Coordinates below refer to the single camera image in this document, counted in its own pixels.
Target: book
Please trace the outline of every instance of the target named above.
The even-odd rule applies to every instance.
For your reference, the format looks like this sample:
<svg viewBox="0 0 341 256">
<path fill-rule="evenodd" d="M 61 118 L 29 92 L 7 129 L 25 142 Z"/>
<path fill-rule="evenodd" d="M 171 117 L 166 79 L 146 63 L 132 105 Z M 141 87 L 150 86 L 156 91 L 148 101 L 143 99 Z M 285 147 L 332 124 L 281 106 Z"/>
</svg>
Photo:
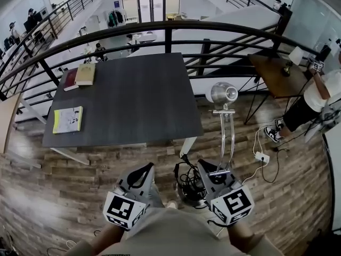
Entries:
<svg viewBox="0 0 341 256">
<path fill-rule="evenodd" d="M 93 85 L 94 76 L 95 76 L 95 67 L 94 63 L 82 63 L 79 65 L 75 84 L 76 85 Z"/>
<path fill-rule="evenodd" d="M 64 83 L 64 91 L 69 91 L 72 89 L 79 88 L 77 84 L 75 84 L 77 69 L 69 70 Z"/>
<path fill-rule="evenodd" d="M 69 133 L 80 131 L 83 107 L 60 109 L 54 111 L 53 133 Z"/>
</svg>

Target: yellow book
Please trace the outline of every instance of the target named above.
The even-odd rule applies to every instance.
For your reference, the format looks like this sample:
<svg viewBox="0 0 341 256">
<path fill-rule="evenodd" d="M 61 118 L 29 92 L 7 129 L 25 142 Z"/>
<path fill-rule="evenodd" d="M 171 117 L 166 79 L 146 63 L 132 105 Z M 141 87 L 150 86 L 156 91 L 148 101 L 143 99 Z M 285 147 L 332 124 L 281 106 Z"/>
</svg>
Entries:
<svg viewBox="0 0 341 256">
<path fill-rule="evenodd" d="M 82 63 L 79 65 L 75 84 L 76 85 L 93 85 L 95 76 L 96 64 L 94 63 Z"/>
<path fill-rule="evenodd" d="M 60 109 L 54 111 L 53 133 L 69 133 L 80 131 L 83 107 Z"/>
</svg>

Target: black shorts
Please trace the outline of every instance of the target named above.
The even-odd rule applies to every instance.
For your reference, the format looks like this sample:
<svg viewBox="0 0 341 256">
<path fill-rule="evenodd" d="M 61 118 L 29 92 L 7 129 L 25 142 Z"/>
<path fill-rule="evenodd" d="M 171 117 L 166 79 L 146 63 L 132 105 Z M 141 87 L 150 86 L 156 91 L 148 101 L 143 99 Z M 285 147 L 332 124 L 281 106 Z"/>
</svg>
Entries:
<svg viewBox="0 0 341 256">
<path fill-rule="evenodd" d="M 290 107 L 283 116 L 283 121 L 291 132 L 294 132 L 299 126 L 318 117 L 320 113 L 314 111 L 305 102 L 303 97 Z"/>
</svg>

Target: white power strip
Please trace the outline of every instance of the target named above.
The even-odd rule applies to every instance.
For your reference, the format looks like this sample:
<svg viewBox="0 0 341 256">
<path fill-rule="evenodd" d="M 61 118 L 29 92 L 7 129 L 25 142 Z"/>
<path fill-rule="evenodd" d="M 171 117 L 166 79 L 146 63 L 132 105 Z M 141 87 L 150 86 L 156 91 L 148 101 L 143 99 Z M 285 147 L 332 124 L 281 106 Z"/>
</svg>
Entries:
<svg viewBox="0 0 341 256">
<path fill-rule="evenodd" d="M 270 161 L 270 156 L 266 154 L 262 154 L 258 151 L 255 154 L 255 159 L 257 159 L 258 161 L 264 162 L 264 164 L 266 165 Z"/>
</svg>

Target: red book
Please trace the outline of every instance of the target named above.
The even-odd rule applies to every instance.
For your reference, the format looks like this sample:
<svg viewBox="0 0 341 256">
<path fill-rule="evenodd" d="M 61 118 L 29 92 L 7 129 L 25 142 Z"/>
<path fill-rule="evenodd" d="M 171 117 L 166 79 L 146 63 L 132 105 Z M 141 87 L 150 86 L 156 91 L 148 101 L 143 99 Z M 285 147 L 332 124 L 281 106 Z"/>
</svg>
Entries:
<svg viewBox="0 0 341 256">
<path fill-rule="evenodd" d="M 79 88 L 79 86 L 75 84 L 76 75 L 77 69 L 72 69 L 67 73 L 66 80 L 64 83 L 64 91 Z"/>
</svg>

